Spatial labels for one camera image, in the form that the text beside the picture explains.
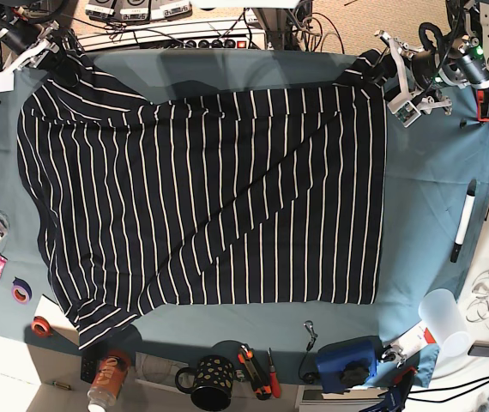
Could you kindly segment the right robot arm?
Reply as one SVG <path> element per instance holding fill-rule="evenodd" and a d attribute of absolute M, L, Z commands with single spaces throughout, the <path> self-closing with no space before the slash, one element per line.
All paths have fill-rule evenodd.
<path fill-rule="evenodd" d="M 78 46 L 74 32 L 57 18 L 68 6 L 57 1 L 52 10 L 41 10 L 35 1 L 0 1 L 0 46 L 12 57 L 0 63 L 0 93 L 15 89 L 15 72 L 29 67 L 43 70 L 66 88 L 79 82 L 80 70 L 68 50 Z"/>

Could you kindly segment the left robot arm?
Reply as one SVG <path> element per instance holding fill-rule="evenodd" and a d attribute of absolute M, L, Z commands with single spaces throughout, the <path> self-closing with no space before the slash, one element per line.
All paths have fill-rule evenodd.
<path fill-rule="evenodd" d="M 380 85 L 390 78 L 397 86 L 386 95 L 389 111 L 404 127 L 436 109 L 452 113 L 445 88 L 471 88 L 477 121 L 489 122 L 489 3 L 447 1 L 450 31 L 431 22 L 419 25 L 419 46 L 379 30 L 385 49 L 365 79 Z"/>

